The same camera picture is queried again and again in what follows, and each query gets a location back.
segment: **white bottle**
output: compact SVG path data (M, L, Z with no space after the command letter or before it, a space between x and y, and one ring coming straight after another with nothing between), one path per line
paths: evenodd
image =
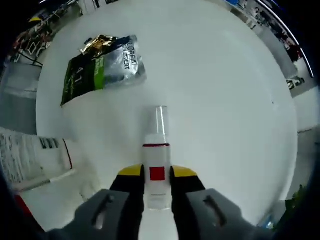
M146 205L152 210L165 210L172 203L168 108L157 106L150 115L143 145Z

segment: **red square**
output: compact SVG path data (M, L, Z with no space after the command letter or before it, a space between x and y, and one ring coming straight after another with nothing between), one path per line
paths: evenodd
M150 180L151 181L164 181L165 177L165 167L150 167Z

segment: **desk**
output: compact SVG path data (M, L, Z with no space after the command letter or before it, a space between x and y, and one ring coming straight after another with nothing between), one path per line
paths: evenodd
M144 84L91 92L60 107L71 58L90 37L137 35ZM297 157L297 117L284 76L236 16L201 0L121 0L62 29L36 103L40 136L75 138L104 187L141 162L145 108L166 105L172 164L192 168L257 224L284 200Z

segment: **foil pouch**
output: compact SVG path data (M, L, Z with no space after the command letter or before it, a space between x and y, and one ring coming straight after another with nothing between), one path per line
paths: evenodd
M80 49L83 55L90 55L93 58L98 58L103 54L110 52L111 46L118 38L115 36L99 35L96 38L85 44L85 47Z
M61 106L92 91L145 81L146 70L135 35L117 39L110 49L111 52L97 58L81 54L70 60Z

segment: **white table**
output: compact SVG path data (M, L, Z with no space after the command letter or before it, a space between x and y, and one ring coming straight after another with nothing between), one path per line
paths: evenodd
M146 82L61 108L69 60L99 34L137 35ZM168 106L172 163L196 171L247 221L257 224L285 199L297 156L287 83L255 33L210 2L121 0L65 27L40 76L37 132L74 137L109 188L121 168L141 162L144 109L155 105Z

